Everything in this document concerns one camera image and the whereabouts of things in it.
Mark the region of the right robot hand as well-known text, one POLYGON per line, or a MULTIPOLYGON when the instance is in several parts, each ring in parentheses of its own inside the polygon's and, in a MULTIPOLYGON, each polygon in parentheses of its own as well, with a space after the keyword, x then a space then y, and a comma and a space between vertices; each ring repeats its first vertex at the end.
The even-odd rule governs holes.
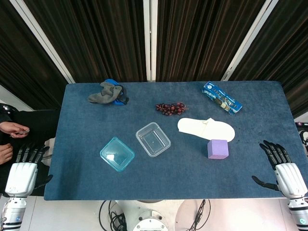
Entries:
POLYGON ((308 193, 308 188, 299 168, 291 161, 285 148, 267 140, 259 146, 265 152, 275 173, 276 183, 265 183, 256 176, 252 176, 253 181, 263 188, 280 191, 290 200, 303 198, 308 193))

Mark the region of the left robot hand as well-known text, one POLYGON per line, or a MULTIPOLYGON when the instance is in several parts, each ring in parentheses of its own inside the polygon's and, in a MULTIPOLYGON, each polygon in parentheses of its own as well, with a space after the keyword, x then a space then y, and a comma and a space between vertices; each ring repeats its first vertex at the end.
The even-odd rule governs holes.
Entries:
POLYGON ((5 193, 10 197, 28 197, 32 192, 51 181, 53 175, 48 175, 42 182, 36 182, 38 164, 50 149, 46 145, 24 144, 17 153, 16 161, 12 164, 5 193))

